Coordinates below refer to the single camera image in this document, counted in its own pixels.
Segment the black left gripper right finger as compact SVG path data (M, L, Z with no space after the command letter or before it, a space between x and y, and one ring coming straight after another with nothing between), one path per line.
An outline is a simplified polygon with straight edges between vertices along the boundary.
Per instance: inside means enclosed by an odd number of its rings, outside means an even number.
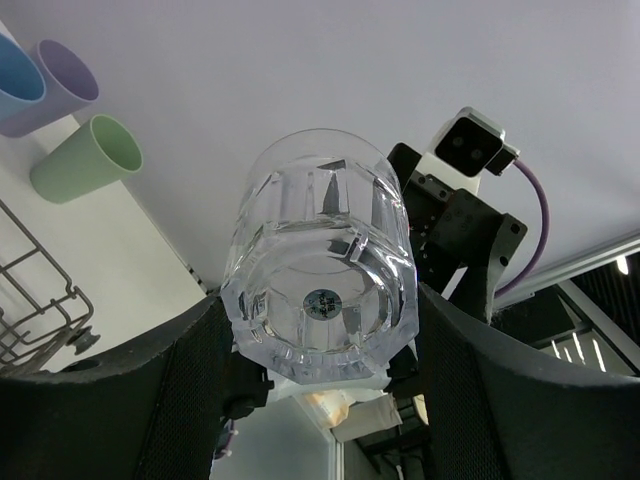
M438 479L636 479L639 380L559 360L419 287Z

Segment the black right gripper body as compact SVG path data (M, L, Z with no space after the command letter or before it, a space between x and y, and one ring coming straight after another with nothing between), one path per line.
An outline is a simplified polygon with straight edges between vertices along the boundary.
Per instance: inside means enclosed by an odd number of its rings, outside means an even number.
M393 147L388 160L402 187L419 285L442 294L463 268L449 302L478 320L489 320L497 284L527 226L466 189L420 173L420 154L404 143Z

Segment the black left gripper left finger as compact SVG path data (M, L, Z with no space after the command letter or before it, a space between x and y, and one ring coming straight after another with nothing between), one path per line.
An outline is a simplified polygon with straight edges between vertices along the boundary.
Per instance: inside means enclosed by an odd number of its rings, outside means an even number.
M2 379L2 478L208 478L231 342L210 296L60 372Z

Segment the green plastic cup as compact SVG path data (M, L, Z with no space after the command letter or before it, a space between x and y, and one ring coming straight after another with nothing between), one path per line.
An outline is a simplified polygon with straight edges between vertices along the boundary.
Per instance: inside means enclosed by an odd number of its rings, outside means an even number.
M116 119L91 117L32 168L34 190L64 204L139 172L143 154L134 136Z

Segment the purple plastic cup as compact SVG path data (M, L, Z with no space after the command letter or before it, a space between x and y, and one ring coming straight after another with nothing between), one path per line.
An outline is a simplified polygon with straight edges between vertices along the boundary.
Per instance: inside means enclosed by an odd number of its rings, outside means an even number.
M46 94L39 103L1 121L1 134L6 137L24 137L91 105L100 95L93 72L64 44L41 40L29 56L44 78Z

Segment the blue plastic cup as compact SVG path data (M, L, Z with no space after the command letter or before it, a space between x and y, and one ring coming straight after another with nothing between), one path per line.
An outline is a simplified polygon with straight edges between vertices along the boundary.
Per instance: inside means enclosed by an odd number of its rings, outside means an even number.
M41 102L46 83L33 59L13 40L1 35L1 120Z

